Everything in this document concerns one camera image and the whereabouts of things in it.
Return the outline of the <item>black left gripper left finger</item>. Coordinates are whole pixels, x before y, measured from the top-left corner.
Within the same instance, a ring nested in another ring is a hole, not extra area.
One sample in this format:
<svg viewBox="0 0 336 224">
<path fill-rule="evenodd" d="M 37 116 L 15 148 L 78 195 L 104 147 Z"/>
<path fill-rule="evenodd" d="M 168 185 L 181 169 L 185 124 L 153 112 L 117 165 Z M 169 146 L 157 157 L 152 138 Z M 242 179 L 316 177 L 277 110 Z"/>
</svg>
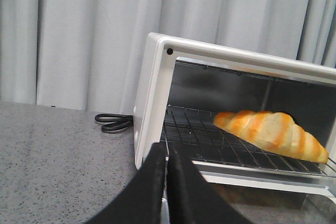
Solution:
<svg viewBox="0 0 336 224">
<path fill-rule="evenodd" d="M 141 168 L 121 193 L 87 223 L 160 223 L 166 147 L 154 143 Z"/>
</svg>

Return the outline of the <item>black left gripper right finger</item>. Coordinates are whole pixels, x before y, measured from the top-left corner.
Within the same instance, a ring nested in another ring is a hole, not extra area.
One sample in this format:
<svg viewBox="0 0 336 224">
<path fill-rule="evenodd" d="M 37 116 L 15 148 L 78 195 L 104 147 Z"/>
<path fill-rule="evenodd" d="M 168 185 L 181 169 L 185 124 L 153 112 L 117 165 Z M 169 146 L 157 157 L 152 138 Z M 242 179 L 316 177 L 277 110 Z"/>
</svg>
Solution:
<svg viewBox="0 0 336 224">
<path fill-rule="evenodd" d="M 249 223 L 204 179 L 181 144 L 169 146 L 167 200 L 170 223 Z"/>
</svg>

